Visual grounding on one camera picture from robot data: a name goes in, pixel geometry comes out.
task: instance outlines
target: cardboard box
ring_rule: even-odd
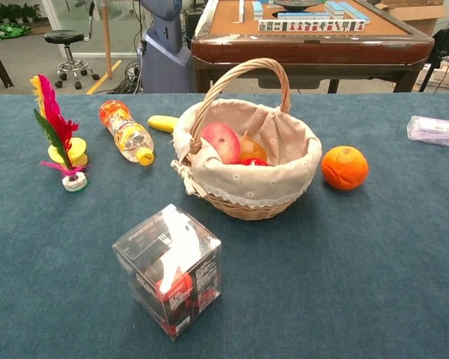
[[[432,36],[437,19],[446,16],[444,6],[390,7],[386,4],[376,4],[376,7],[391,14],[396,19],[404,21],[413,28]]]

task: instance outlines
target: yellow floor line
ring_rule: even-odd
[[[118,66],[120,66],[121,64],[121,60],[118,60],[117,62],[114,63],[114,65],[112,66],[112,72],[114,71],[114,69],[116,69]],[[100,80],[97,81],[97,83],[95,85],[93,85],[93,87],[88,90],[87,95],[93,95],[93,92],[95,92],[95,90],[97,88],[99,88],[101,86],[101,84],[108,78],[108,73],[106,73],[105,75],[102,76],[102,78]]]

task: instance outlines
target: yellow feather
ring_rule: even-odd
[[[42,92],[42,87],[40,85],[40,79],[38,78],[38,76],[34,76],[34,78],[32,78],[30,80],[30,83],[35,88],[33,90],[33,94],[37,96],[38,107],[40,109],[40,115],[42,117],[46,118],[45,105],[43,104],[43,92]]]

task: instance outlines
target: basket handle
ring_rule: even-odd
[[[201,107],[196,113],[195,123],[193,123],[191,134],[192,139],[190,144],[190,153],[196,154],[201,149],[201,127],[204,119],[208,115],[210,106],[215,100],[215,98],[220,94],[220,92],[226,88],[226,86],[235,78],[247,73],[248,71],[266,68],[275,72],[281,83],[281,105],[280,109],[282,112],[288,113],[290,111],[290,82],[287,78],[284,68],[276,61],[271,58],[255,58],[254,60],[249,60],[233,67],[231,70],[227,71],[207,92],[204,97]]]

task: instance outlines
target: wicker basket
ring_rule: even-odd
[[[281,105],[278,108],[255,105],[238,99],[216,100],[232,80],[258,68],[270,69],[279,77]],[[258,58],[242,63],[224,74],[210,88],[203,102],[192,106],[181,116],[174,130],[174,148],[178,160],[174,160],[171,166],[183,178],[186,192],[204,198],[215,208],[232,217],[247,221],[271,218],[283,212],[307,190],[322,154],[320,140],[302,121],[290,116],[289,110],[290,86],[287,75],[278,62]],[[269,140],[272,144],[276,144],[276,148],[281,146],[285,149],[280,153],[275,152],[276,163],[266,167],[223,165],[220,159],[213,157],[213,153],[216,152],[205,140],[202,141],[199,134],[204,124],[213,122],[213,114],[218,116],[216,113],[220,111],[225,114],[222,118],[232,118],[235,125],[249,121],[243,125],[246,129],[251,129],[254,125],[261,126],[255,132],[262,134],[260,137],[262,141],[269,140],[265,139],[267,135],[280,138],[279,144],[276,144],[278,140],[274,142],[273,138]],[[288,142],[284,135],[280,137],[283,133],[293,140]],[[209,177],[208,182],[203,179],[204,176]],[[250,181],[251,187],[255,185],[255,190],[249,191]],[[228,185],[227,189],[223,189],[225,183]],[[244,195],[236,194],[235,189],[238,192],[243,190]]]

